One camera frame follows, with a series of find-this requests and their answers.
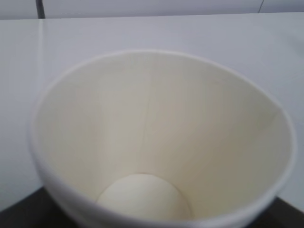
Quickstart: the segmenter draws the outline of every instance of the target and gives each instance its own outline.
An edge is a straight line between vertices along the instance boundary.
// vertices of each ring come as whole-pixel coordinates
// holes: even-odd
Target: paper cup
[[[240,228],[295,161],[290,117],[211,61],[165,51],[96,57],[42,95],[30,124],[46,189],[88,228]]]

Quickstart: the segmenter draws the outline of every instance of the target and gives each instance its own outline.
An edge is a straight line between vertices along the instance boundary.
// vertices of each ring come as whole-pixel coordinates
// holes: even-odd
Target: table surface
[[[0,20],[0,210],[42,186],[26,141],[39,91],[62,71],[122,49],[165,49],[228,66],[282,103],[299,155],[279,196],[304,211],[304,13]]]

